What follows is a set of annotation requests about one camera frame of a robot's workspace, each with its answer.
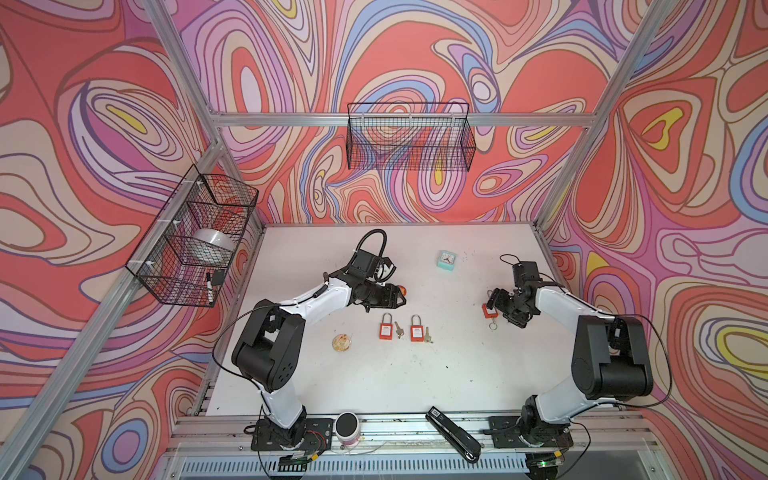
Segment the red padlock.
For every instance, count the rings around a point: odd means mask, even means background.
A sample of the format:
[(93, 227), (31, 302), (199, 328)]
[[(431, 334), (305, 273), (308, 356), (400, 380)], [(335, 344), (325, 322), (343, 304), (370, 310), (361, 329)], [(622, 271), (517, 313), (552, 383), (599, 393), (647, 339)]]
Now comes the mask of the red padlock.
[(410, 340), (416, 343), (422, 343), (425, 341), (425, 328), (421, 319), (421, 316), (414, 314), (410, 319)]
[(380, 340), (392, 340), (394, 335), (394, 322), (392, 314), (385, 312), (382, 315), (381, 322), (379, 324), (379, 339)]
[(499, 312), (495, 308), (493, 308), (491, 305), (493, 291), (488, 290), (487, 295), (488, 295), (488, 299), (482, 304), (483, 315), (486, 319), (489, 319), (490, 321), (495, 321), (499, 316)]

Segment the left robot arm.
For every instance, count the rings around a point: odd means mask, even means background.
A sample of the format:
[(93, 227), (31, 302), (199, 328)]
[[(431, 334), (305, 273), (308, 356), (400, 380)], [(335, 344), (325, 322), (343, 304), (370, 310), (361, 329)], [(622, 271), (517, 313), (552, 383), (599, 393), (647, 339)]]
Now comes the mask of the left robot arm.
[(261, 300), (249, 314), (231, 363), (259, 389), (263, 418), (257, 427), (279, 447), (298, 447), (307, 435), (306, 407), (291, 381), (305, 330), (350, 306), (369, 312), (405, 305), (401, 288), (390, 281), (395, 271), (390, 258), (357, 250), (346, 265), (324, 273), (316, 288), (281, 302)]

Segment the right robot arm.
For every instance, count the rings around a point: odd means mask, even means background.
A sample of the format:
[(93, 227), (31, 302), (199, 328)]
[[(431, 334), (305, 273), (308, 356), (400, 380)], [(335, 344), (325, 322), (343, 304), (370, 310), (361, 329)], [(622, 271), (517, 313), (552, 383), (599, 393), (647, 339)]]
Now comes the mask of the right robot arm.
[(623, 404), (651, 394), (654, 379), (642, 322), (604, 312), (554, 280), (533, 261), (512, 265), (514, 289), (495, 288), (486, 307), (524, 329), (546, 314), (574, 334), (570, 374), (552, 389), (530, 396), (512, 428), (538, 447), (570, 428), (580, 414), (604, 404)]

